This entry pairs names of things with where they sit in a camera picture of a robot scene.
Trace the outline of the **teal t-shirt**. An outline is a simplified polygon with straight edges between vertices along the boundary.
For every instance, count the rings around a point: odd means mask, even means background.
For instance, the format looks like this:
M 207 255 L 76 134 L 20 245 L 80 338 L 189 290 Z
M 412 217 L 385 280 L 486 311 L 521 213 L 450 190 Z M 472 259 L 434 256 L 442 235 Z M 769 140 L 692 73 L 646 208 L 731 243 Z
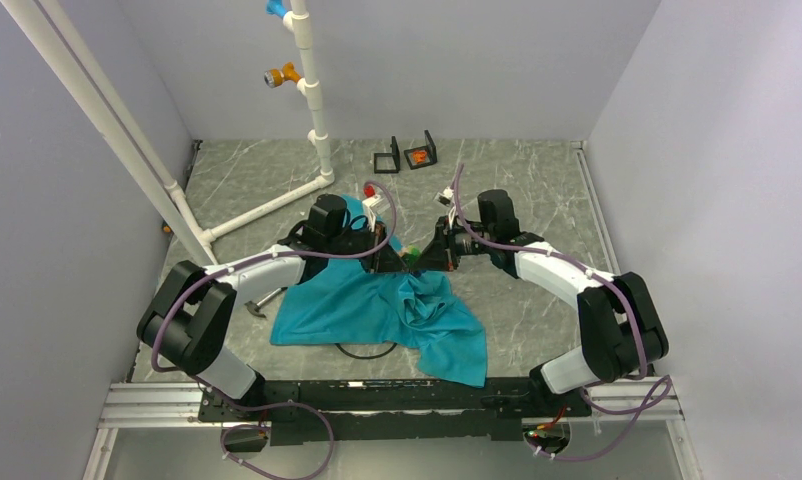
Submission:
M 487 376 L 485 328 L 441 272 L 369 274 L 356 260 L 332 259 L 287 290 L 270 342 L 397 343 L 419 351 L 426 375 L 476 388 Z

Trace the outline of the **colourful flower plush patch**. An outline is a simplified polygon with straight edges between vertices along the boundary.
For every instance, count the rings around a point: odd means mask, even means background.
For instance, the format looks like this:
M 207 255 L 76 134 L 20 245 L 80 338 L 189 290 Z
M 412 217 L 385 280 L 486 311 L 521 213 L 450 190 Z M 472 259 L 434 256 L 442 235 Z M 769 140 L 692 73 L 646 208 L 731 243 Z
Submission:
M 408 268 L 412 268 L 420 259 L 421 251 L 415 246 L 408 246 L 402 249 L 400 257 Z

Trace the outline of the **black square frame holder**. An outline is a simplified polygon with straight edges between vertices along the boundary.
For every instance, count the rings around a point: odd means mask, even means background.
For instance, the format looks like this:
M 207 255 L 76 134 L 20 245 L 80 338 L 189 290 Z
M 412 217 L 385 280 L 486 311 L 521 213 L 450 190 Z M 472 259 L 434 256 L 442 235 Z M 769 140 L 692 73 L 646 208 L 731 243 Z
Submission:
M 437 147 L 428 130 L 424 131 L 424 138 L 424 145 L 403 151 L 404 158 L 411 170 L 434 166 L 438 163 Z

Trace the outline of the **orange brooch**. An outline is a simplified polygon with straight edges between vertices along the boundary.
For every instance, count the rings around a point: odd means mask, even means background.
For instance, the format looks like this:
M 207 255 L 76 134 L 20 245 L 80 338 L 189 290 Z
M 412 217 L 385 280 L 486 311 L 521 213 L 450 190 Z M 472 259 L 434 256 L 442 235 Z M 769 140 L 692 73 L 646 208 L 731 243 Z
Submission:
M 414 151 L 410 154 L 410 158 L 415 164 L 427 163 L 428 153 L 423 150 Z

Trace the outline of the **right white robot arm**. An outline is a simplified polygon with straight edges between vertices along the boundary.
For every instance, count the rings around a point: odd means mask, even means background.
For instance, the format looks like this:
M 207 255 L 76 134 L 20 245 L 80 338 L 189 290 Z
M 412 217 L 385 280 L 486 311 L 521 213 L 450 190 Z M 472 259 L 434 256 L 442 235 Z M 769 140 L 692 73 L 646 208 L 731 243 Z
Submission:
M 644 377 L 652 362 L 668 354 L 667 335 L 640 275 L 599 271 L 522 230 L 504 190 L 478 195 L 477 221 L 460 212 L 452 188 L 436 199 L 448 212 L 437 220 L 414 269 L 449 272 L 465 256 L 486 255 L 495 268 L 545 289 L 577 314 L 579 346 L 530 372 L 534 383 L 527 392 L 534 411 L 555 413 L 578 388 Z

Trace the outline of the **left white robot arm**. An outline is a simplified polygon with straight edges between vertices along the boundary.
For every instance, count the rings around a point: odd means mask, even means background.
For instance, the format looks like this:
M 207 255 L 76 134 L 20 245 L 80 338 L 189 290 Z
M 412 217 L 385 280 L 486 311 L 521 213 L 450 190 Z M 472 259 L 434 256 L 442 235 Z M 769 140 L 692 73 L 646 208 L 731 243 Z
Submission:
M 322 195 L 307 217 L 267 250 L 221 265 L 176 264 L 137 327 L 151 349 L 154 371 L 179 371 L 225 397 L 241 420 L 267 402 L 265 378 L 225 345 L 234 309 L 275 290 L 304 284 L 330 260 L 355 261 L 362 271 L 398 273 L 407 265 L 391 245 L 390 228 L 356 217 L 337 195 Z

